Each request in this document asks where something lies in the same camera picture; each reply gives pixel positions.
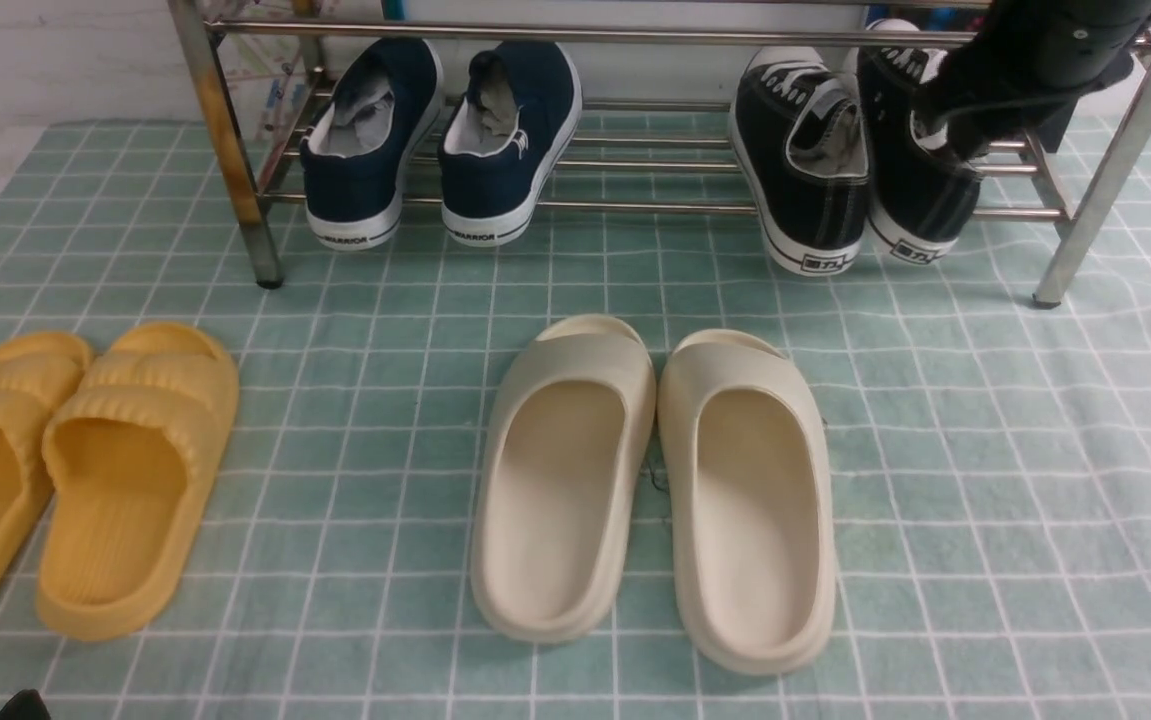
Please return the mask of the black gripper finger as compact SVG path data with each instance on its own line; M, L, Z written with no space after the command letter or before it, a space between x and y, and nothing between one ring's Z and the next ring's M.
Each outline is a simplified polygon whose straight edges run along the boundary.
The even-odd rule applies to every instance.
M49 720L49 708L46 707L41 694L37 689L25 689L13 694L9 700L0 707L0 720Z

